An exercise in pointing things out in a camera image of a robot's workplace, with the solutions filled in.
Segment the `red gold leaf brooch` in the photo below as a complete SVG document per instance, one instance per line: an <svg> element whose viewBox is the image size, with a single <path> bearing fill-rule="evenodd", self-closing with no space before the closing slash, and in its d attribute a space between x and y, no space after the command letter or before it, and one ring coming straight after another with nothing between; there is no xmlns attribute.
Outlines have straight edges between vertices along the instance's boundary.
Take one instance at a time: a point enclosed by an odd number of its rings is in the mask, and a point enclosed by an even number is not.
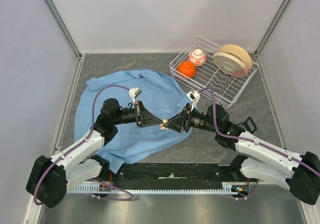
<svg viewBox="0 0 320 224"><path fill-rule="evenodd" d="M160 128L161 128L162 130L167 130L167 129L168 129L168 127L167 127L167 122L168 122L168 119L164 118L163 121L162 121L162 123L161 123L161 125L160 125Z"/></svg>

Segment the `light blue button shirt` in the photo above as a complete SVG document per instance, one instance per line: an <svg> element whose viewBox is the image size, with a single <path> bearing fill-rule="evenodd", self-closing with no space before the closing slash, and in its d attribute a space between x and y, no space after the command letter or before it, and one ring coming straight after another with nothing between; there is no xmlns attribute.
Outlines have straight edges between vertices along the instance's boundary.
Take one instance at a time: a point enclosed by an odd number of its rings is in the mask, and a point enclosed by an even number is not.
<svg viewBox="0 0 320 224"><path fill-rule="evenodd" d="M160 119L173 117L190 101L173 78L150 69L121 70L91 78L86 82L76 109L73 140L78 141L88 132L92 118L98 116L105 100L115 98L125 107L132 101L129 89L135 87L141 89L138 100ZM109 161L114 173L123 163L136 163L191 135L191 131L178 133L162 130L160 126L139 128L135 123L118 125L117 129L116 136L97 151L97 155Z"/></svg>

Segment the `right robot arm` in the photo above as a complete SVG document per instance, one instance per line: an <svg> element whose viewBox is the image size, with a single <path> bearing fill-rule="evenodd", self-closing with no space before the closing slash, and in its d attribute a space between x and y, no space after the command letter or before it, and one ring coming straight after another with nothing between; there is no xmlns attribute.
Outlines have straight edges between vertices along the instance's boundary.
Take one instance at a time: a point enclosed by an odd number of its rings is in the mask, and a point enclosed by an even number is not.
<svg viewBox="0 0 320 224"><path fill-rule="evenodd" d="M240 153L229 168L235 181L246 177L270 182L309 205L315 205L320 197L320 160L316 154L299 154L257 138L232 123L221 105L211 105L203 114L187 104L182 112L164 120L162 127L179 133L190 128L214 132L219 145Z"/></svg>

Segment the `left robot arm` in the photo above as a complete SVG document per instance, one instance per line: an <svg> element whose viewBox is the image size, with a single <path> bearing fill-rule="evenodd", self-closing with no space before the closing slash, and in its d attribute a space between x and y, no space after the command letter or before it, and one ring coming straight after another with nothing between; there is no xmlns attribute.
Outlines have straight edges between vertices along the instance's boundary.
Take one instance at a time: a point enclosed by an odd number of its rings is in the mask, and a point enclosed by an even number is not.
<svg viewBox="0 0 320 224"><path fill-rule="evenodd" d="M26 185L34 204L53 208L67 191L82 182L94 178L106 180L110 175L108 162L96 155L85 158L108 144L118 133L118 125L129 123L144 128L160 125L162 120L149 112L141 101L135 101L132 108L122 108L116 99L107 99L95 123L82 138L58 154L38 157Z"/></svg>

